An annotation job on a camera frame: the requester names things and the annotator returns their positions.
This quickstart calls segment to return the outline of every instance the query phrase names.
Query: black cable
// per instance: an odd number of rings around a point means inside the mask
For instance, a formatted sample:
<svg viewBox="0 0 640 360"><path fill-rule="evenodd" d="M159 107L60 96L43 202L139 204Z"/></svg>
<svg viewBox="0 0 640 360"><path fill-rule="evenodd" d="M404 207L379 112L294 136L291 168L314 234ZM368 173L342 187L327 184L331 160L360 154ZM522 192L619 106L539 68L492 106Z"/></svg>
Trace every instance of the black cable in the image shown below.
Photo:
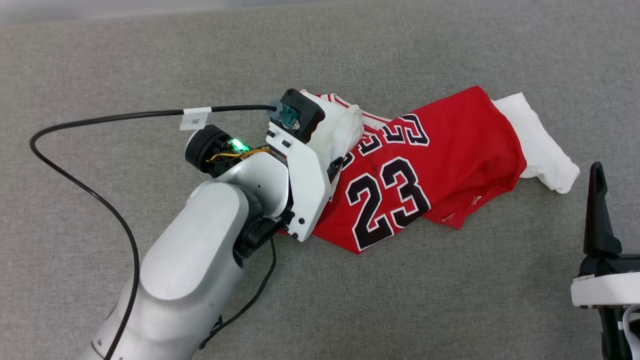
<svg viewBox="0 0 640 360"><path fill-rule="evenodd" d="M258 300L258 298L260 297L260 294L262 294L262 291L267 286L267 282L269 282L269 278L271 277L271 274L273 274L273 270L276 268L276 245L273 243L273 238L271 238L271 253L273 254L273 260L271 261L271 268L269 268L267 275L265 275L264 279L262 280L262 283L258 288L258 292L255 293L253 298L249 300L249 302L247 302L246 305L240 311L238 311L238 314L236 314L234 317L227 320L226 322L223 322L221 325L218 325L222 320L222 316L220 316L216 325L214 325L213 329L211 329L210 335L206 339L204 339L204 341L198 347L200 350L204 349L204 347L207 345L209 340L211 340L217 333L219 333L227 325L236 321L242 314L244 314L245 311L249 310L249 308Z"/></svg>
<svg viewBox="0 0 640 360"><path fill-rule="evenodd" d="M211 107L212 113L223 112L223 111L238 111L238 110L276 111L277 109L274 106L268 106L268 105L237 105L237 106L218 106L218 107L212 106ZM49 126L38 131L31 137L29 141L29 147L31 148L31 151L33 151L35 156L37 156L45 164L49 165L53 170L59 172L62 176L69 179L72 183L78 185L82 190L88 192L91 196L95 197L100 203L102 203L102 205L104 205L107 209L109 209L109 211L113 214L113 216L115 216L116 219L118 219L118 221L120 222L120 225L122 225L122 228L124 229L124 231L127 233L127 236L129 237L129 243L131 243L131 251L133 253L133 263L134 263L133 286L132 286L131 296L129 297L129 302L127 303L127 309L122 315L122 321L120 322L120 326L116 331L116 334L113 338L113 342L111 343L111 346L107 351L107 354L104 356L104 360L111 360L111 357L113 356L113 353L115 352L116 347L120 342L120 338L124 333L124 329L127 327L127 322L129 321L129 317L131 316L131 311L133 309L133 304L136 300L136 294L138 292L138 286L140 283L140 255L138 254L138 246L136 245L136 239L134 238L133 232L131 231L131 228L129 227L127 222L124 220L122 215L113 207L113 205L111 205L105 198L100 196L100 194L95 192L89 186L85 185L82 181L76 179L73 175L69 174L68 172L63 170L61 167L57 166L49 158L44 156L38 150L38 147L36 146L36 142L38 141L39 138L43 137L46 134L49 134L58 130L70 129L72 127L101 124L103 122L112 122L112 121L119 121L119 120L140 119L140 118L146 118L146 117L164 117L164 116L170 116L170 115L183 115L183 114L184 114L184 110L182 109L163 110L163 111L146 111L141 113L112 115L107 117L98 117L94 119L65 122L62 124Z"/></svg>

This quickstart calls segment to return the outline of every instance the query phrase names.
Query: cable connector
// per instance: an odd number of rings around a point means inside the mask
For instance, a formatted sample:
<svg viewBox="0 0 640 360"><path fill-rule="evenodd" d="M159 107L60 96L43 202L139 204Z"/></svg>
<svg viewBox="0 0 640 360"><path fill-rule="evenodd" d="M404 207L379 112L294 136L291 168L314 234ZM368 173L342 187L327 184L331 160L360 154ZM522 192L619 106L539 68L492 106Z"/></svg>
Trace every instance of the cable connector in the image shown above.
<svg viewBox="0 0 640 360"><path fill-rule="evenodd" d="M300 114L298 114L294 108L287 106L280 101L274 101L271 105L276 108L276 111L267 110L267 115L269 115L271 120L281 123L288 129L293 129Z"/></svg>

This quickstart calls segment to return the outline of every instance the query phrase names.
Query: gray tablecloth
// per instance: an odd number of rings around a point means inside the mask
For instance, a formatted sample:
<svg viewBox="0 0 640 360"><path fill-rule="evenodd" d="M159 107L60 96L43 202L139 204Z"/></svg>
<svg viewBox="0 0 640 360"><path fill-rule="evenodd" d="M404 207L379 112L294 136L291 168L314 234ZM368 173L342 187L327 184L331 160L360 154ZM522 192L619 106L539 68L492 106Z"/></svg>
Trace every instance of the gray tablecloth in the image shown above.
<svg viewBox="0 0 640 360"><path fill-rule="evenodd" d="M568 195L521 180L460 231L418 220L353 255L279 236L260 300L197 359L598 359L575 309L588 169L602 161L616 235L640 252L636 0L320 4L42 24L0 32L0 358L70 359L132 271L116 220L39 162L38 129L100 115L336 92L394 117L481 85L524 92L582 174ZM262 113L214 121L264 143ZM109 199L144 254L207 177L179 119L46 136L42 150ZM255 293L247 269L225 316Z"/></svg>

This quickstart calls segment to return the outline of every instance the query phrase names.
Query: white label tag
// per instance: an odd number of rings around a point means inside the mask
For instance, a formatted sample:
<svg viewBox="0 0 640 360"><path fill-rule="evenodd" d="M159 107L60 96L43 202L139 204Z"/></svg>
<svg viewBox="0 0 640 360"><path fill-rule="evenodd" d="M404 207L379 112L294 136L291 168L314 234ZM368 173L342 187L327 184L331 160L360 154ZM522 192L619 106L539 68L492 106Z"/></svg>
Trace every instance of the white label tag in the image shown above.
<svg viewBox="0 0 640 360"><path fill-rule="evenodd" d="M180 130L199 130L207 124L209 114L185 114L182 116Z"/></svg>

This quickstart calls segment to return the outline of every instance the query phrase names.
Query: red jersey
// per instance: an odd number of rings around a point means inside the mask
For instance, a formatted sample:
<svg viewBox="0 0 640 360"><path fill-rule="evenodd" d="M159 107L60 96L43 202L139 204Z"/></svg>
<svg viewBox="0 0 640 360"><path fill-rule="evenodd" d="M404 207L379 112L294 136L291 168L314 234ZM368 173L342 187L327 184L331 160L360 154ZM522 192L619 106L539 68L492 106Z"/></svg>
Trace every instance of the red jersey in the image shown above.
<svg viewBox="0 0 640 360"><path fill-rule="evenodd" d="M371 135L345 157L313 232L356 254L420 216L459 229L526 167L511 124L478 86L394 120L368 119Z"/></svg>

